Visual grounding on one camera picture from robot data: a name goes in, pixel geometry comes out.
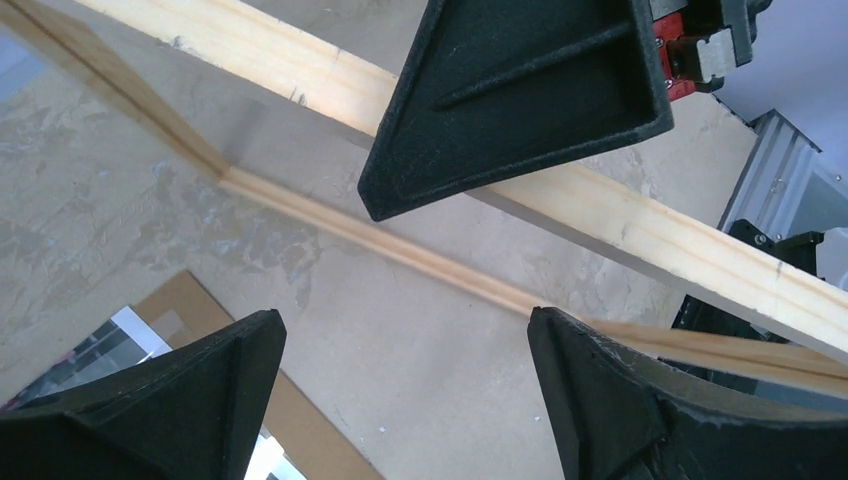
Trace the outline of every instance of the wooden frame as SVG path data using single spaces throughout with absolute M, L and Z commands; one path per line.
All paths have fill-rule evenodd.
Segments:
M 73 1 L 369 135 L 376 132 L 394 88 L 395 79 L 388 72 L 236 0 Z M 35 0 L 0 0 L 0 15 L 10 29 L 210 174 L 219 186 L 525 317 L 533 307 L 551 304 L 229 165 L 81 22 Z M 839 323 L 848 318 L 848 293 L 603 175 L 569 164 L 473 194 L 752 323 L 848 362 L 848 326 Z M 638 325 L 587 323 L 648 353 L 848 395 L 848 368 L 801 347 Z

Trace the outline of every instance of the wooden board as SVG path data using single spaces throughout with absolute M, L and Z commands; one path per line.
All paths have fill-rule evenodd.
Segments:
M 180 348 L 226 327 L 233 318 L 188 272 L 177 274 L 134 307 L 171 348 Z M 188 335 L 163 331 L 158 321 L 175 313 Z M 383 477 L 282 371 L 265 411 L 265 428 L 310 480 L 376 480 Z
M 389 72 L 236 0 L 75 1 L 370 135 L 394 88 Z M 599 173 L 569 164 L 475 196 L 848 363 L 848 293 Z
M 238 168 L 228 171 L 221 185 L 492 301 L 524 318 L 529 318 L 533 307 L 551 304 Z M 636 324 L 580 320 L 647 354 L 848 398 L 848 367 L 803 347 Z

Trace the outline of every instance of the wooden strip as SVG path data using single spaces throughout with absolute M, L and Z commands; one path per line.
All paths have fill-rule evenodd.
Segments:
M 105 103 L 196 167 L 220 177 L 229 163 L 85 24 L 34 0 L 0 1 L 3 23 Z
M 181 272 L 135 306 L 135 312 L 156 333 L 157 320 L 169 311 L 177 314 L 190 335 L 163 335 L 171 348 L 210 335 L 233 318 L 188 272 Z M 377 480 L 383 478 L 350 441 L 333 426 L 283 371 L 268 400 L 265 428 L 283 446 L 306 478 L 315 480 Z
M 53 22 L 62 20 L 61 14 L 58 14 L 57 12 L 51 12 L 46 7 L 36 8 L 35 5 L 29 4 L 29 0 L 14 1 L 16 1 L 17 4 L 26 3 L 27 7 L 29 7 L 31 11 L 36 12 L 38 14 L 38 18 L 47 18 Z M 8 2 L 0 4 L 4 7 L 4 21 L 27 21 L 28 23 L 37 26 L 38 28 L 34 28 L 31 31 L 22 31 L 25 31 L 30 34 L 30 36 L 32 36 L 35 41 L 39 42 L 50 51 L 59 51 L 60 53 L 64 51 L 65 56 L 63 58 L 65 60 L 68 60 L 69 63 L 60 63 L 61 66 L 77 71 L 77 73 L 81 74 L 84 74 L 84 70 L 88 69 L 90 71 L 88 75 L 77 75 L 77 77 L 84 79 L 93 78 L 95 80 L 94 84 L 97 86 L 100 93 L 103 94 L 102 98 L 104 98 L 109 103 L 114 104 L 115 101 L 117 101 L 118 105 L 135 105 L 131 101 L 132 96 L 129 93 L 126 93 L 126 85 L 121 83 L 122 81 L 127 80 L 133 87 L 130 90 L 145 92 L 145 95 L 147 96 L 147 98 L 145 98 L 145 101 L 153 105 L 164 104 L 164 101 L 161 100 L 161 98 L 158 98 L 158 96 L 155 95 L 155 92 L 150 90 L 149 87 L 146 87 L 146 85 L 144 85 L 143 81 L 140 78 L 134 76 L 134 74 L 131 74 L 131 71 L 129 71 L 129 73 L 124 72 L 120 77 L 114 77 L 113 80 L 104 81 L 103 77 L 97 74 L 97 71 L 95 71 L 92 67 L 92 65 L 95 65 L 97 62 L 95 60 L 87 58 L 87 55 L 104 54 L 107 58 L 111 58 L 112 56 L 114 56 L 115 59 L 117 59 L 117 56 L 114 54 L 114 52 L 111 52 L 108 47 L 103 45 L 102 42 L 100 42 L 99 39 L 97 39 L 96 37 L 87 37 L 86 35 L 93 34 L 84 25 L 78 24 L 74 27 L 74 29 L 78 31 L 77 35 L 74 37 L 77 39 L 75 40 L 76 44 L 80 43 L 80 38 L 84 38 L 84 44 L 96 44 L 97 49 L 91 50 L 77 48 L 75 50 L 76 53 L 71 55 L 68 53 L 67 49 L 65 49 L 64 47 L 60 48 L 61 45 L 58 45 L 61 43 L 61 39 L 64 38 L 63 36 L 47 35 L 49 30 L 45 30 L 47 27 L 45 27 L 44 25 L 49 24 L 36 23 L 34 21 L 31 21 L 30 17 L 20 14 L 19 11 L 8 8 L 8 5 L 11 5 Z M 56 28 L 61 27 L 61 25 L 59 24 L 52 26 Z M 112 65 L 120 65 L 121 68 L 128 68 L 122 63 L 116 63 L 115 59 L 112 60 Z M 108 90 L 109 88 L 116 90 L 118 94 L 110 94 Z M 131 117 L 140 122 L 146 122 L 148 120 L 146 116 L 151 114 L 149 110 L 145 110 L 142 108 L 133 108 L 129 109 L 129 111 L 132 114 Z M 167 114 L 167 110 L 165 108 L 157 108 L 154 113 L 161 117 L 162 115 Z M 181 137 L 182 133 L 186 131 L 191 132 L 192 130 L 191 127 L 185 124 L 185 122 L 182 122 L 182 120 L 178 116 L 174 116 L 173 118 L 164 118 L 162 119 L 162 123 L 155 123 L 151 121 L 150 124 L 170 124 L 176 127 L 173 130 L 166 130 L 162 128 L 158 130 L 160 133 L 160 138 L 168 140 L 169 145 L 177 145 L 178 147 L 182 147 L 184 145 L 194 145 L 197 143 L 197 138 L 199 138 L 196 136 L 196 133 L 189 133 L 188 136 L 190 141 L 186 141 Z M 192 149 L 188 151 L 187 154 L 194 155 L 195 157 L 197 157 L 197 163 L 201 165 L 214 167 L 218 163 L 214 160 L 217 157 L 217 152 L 215 152 L 212 156 L 212 161 L 209 161 L 209 159 L 203 156 L 203 152 L 208 150 L 214 152 L 214 149 L 212 149 L 212 147 L 207 148 L 206 146 L 203 146 L 199 149 Z M 268 182 L 267 180 L 264 180 L 261 177 L 257 177 L 250 173 L 241 171 L 240 169 L 237 169 L 235 167 L 231 167 L 223 171 L 216 171 L 214 168 L 211 169 L 219 174 L 220 185 L 224 188 L 228 188 L 234 192 L 253 198 L 261 203 L 264 203 L 272 208 L 279 210 L 280 212 L 283 212 L 287 215 L 291 215 L 295 218 L 308 222 L 329 232 L 335 233 L 343 238 L 346 238 L 362 246 L 370 248 L 375 252 L 378 252 L 382 255 L 386 255 L 390 258 L 395 259 L 396 261 L 399 261 L 419 271 L 427 273 L 428 275 L 439 278 L 452 285 L 462 288 L 463 290 L 466 290 L 475 295 L 490 300 L 494 303 L 502 305 L 505 308 L 521 313 L 522 315 L 527 316 L 530 310 L 535 306 L 549 304 L 549 302 L 546 302 L 539 297 L 518 290 L 503 282 L 500 282 L 496 279 L 485 276 L 479 272 L 476 272 L 463 265 L 460 265 L 450 259 L 441 257 L 438 254 L 415 246 L 403 239 L 383 232 L 380 229 L 374 227 L 373 225 L 365 224 L 356 219 L 347 217 L 344 214 L 329 209 L 313 200 L 310 200 L 306 197 L 295 194 L 278 185 Z M 706 337 L 699 337 L 697 339 L 699 350 L 695 351 L 697 355 L 693 355 L 692 358 L 689 358 L 687 360 L 688 357 L 686 356 L 686 351 L 681 350 L 679 348 L 679 345 L 685 344 L 687 342 L 687 338 L 689 338 L 687 336 L 691 335 L 691 332 L 685 332 L 680 330 L 669 331 L 644 326 L 605 322 L 593 322 L 592 325 L 600 331 L 612 336 L 613 338 L 618 339 L 619 341 L 625 344 L 632 343 L 637 348 L 645 349 L 648 352 L 653 352 L 661 355 L 664 355 L 664 352 L 669 352 L 669 356 L 673 356 L 673 358 L 679 361 L 689 361 L 690 363 L 704 366 L 706 368 L 725 369 L 729 368 L 727 367 L 728 364 L 733 365 L 733 359 L 744 360 L 736 362 L 735 365 L 739 367 L 734 368 L 740 370 L 737 373 L 745 374 L 742 373 L 742 371 L 746 371 L 748 375 L 754 376 L 754 378 L 757 378 L 757 375 L 761 375 L 760 372 L 762 372 L 762 370 L 757 371 L 756 369 L 751 368 L 748 369 L 750 370 L 748 371 L 746 370 L 746 368 L 740 365 L 744 365 L 744 362 L 750 362 L 753 364 L 763 364 L 764 362 L 791 359 L 793 358 L 793 356 L 798 355 L 799 352 L 803 352 L 803 350 L 798 349 L 784 350 L 780 351 L 779 353 L 772 352 L 771 357 L 766 356 L 747 360 L 746 352 L 750 351 L 751 345 L 745 344 L 744 341 L 742 341 L 742 344 L 738 344 L 738 347 L 734 349 L 733 342 L 739 342 L 739 339 L 721 339 L 717 343 L 718 345 L 720 345 L 720 349 L 713 352 L 710 350 L 711 342 Z M 695 345 L 696 341 L 690 339 L 688 343 L 690 345 Z M 806 373 L 808 375 L 830 375 L 830 373 L 833 372 L 834 368 L 839 371 L 839 369 L 844 367 L 842 367 L 841 365 L 837 365 L 836 367 L 834 367 L 832 361 L 824 360 L 824 365 L 816 365 L 815 362 L 813 362 L 812 365 L 808 365 L 805 368 L 808 368 L 808 370 L 804 370 L 803 373 Z M 811 385 L 816 384 L 815 379 L 808 378 L 807 380 Z M 784 380 L 784 383 L 803 387 L 805 385 L 803 383 L 804 381 L 805 380 L 803 378 L 801 380 L 798 380 L 797 376 L 794 376 L 792 378 L 787 377 L 787 379 Z
M 223 176 L 219 185 L 485 298 L 526 318 L 529 318 L 533 307 L 550 305 L 540 297 L 518 290 L 237 167 L 231 168 Z
M 638 341 L 629 342 L 629 346 L 644 352 L 648 352 L 652 348 L 651 345 L 643 345 Z M 713 365 L 713 370 L 848 399 L 848 382 L 841 376 L 810 374 L 806 371 L 773 366 L 742 358 L 717 357 L 700 351 L 677 347 L 665 348 L 662 356 L 663 358 L 674 361 L 683 361 L 681 359 L 685 358 L 686 361 L 683 361 L 684 363 L 707 362 Z
M 292 100 L 296 89 L 307 108 L 370 135 L 394 88 L 390 73 L 236 0 L 76 1 Z M 475 196 L 848 363 L 848 293 L 581 165 Z

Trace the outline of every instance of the red clamp part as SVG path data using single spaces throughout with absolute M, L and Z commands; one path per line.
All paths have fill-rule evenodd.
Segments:
M 695 82 L 674 77 L 671 71 L 671 58 L 668 53 L 668 43 L 683 36 L 683 16 L 672 13 L 654 22 L 654 35 L 657 38 L 657 50 L 665 73 L 668 98 L 672 102 L 695 92 Z

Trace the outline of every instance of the concrete floor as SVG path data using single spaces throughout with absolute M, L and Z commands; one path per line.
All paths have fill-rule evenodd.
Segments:
M 426 2 L 251 3 L 398 72 Z M 367 218 L 340 126 L 97 25 L 232 161 Z M 188 268 L 234 317 L 281 311 L 284 370 L 387 478 L 562 477 L 526 318 L 213 187 L 58 71 L 0 109 L 0 402 Z M 754 135 L 709 96 L 675 116 L 694 133 L 586 163 L 716 224 Z M 590 317 L 669 325 L 682 298 L 464 195 L 383 226 Z

